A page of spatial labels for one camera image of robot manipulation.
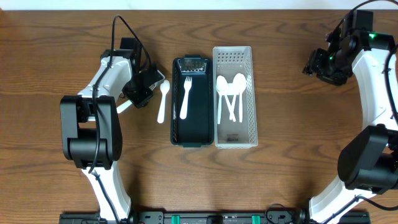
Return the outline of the white thick-handled fork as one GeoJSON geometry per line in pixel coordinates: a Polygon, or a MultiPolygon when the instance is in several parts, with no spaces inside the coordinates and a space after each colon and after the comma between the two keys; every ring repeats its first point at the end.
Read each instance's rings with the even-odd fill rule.
{"type": "Polygon", "coordinates": [[[192,87],[192,77],[186,77],[185,82],[184,82],[184,97],[183,97],[183,102],[180,110],[180,119],[185,119],[187,117],[187,110],[188,110],[188,97],[189,97],[189,91],[192,87]]]}

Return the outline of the white plastic spoon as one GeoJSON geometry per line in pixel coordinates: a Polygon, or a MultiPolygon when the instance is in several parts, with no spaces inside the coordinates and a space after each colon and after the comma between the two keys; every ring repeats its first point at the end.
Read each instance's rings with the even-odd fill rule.
{"type": "Polygon", "coordinates": [[[243,93],[246,89],[246,77],[242,73],[237,73],[234,77],[233,84],[239,92],[239,122],[243,122],[243,93]]]}
{"type": "Polygon", "coordinates": [[[217,90],[218,94],[218,104],[217,104],[217,124],[221,124],[221,114],[222,114],[222,94],[217,90]]]}

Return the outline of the white plastic spoon angled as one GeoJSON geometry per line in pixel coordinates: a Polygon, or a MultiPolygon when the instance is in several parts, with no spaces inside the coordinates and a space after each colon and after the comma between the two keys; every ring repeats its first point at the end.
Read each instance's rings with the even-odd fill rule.
{"type": "Polygon", "coordinates": [[[225,97],[226,104],[229,110],[229,101],[232,100],[232,96],[226,97],[224,91],[228,88],[228,82],[226,81],[224,76],[217,76],[216,79],[216,90],[219,90],[222,94],[222,98],[225,97]]]}

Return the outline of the white plastic spoon lowest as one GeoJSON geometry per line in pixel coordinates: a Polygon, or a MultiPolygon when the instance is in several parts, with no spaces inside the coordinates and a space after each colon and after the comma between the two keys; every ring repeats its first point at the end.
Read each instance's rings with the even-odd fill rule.
{"type": "Polygon", "coordinates": [[[234,115],[234,109],[236,105],[236,95],[239,93],[237,86],[234,82],[228,83],[228,88],[224,91],[225,96],[232,96],[232,100],[229,101],[229,118],[233,122],[236,122],[236,117],[234,115]]]}

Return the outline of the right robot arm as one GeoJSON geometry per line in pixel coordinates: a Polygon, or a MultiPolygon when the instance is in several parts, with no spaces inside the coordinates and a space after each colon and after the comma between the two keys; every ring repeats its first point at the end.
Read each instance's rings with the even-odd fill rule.
{"type": "Polygon", "coordinates": [[[397,189],[397,44],[373,30],[373,13],[353,9],[326,37],[328,49],[314,50],[303,73],[341,86],[358,82],[362,131],[340,152],[338,175],[296,223],[366,223],[351,210],[361,202],[397,189]]]}

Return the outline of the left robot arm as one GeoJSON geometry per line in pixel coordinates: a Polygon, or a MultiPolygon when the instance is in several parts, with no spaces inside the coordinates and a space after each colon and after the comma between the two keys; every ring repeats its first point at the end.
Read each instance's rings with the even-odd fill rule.
{"type": "Polygon", "coordinates": [[[92,81],[77,95],[60,101],[63,154],[82,170],[99,203],[98,213],[61,214],[60,223],[131,223],[131,198],[118,160],[123,148],[119,113],[145,107],[165,77],[157,67],[144,70],[144,46],[123,37],[118,49],[105,50],[92,81]]]}

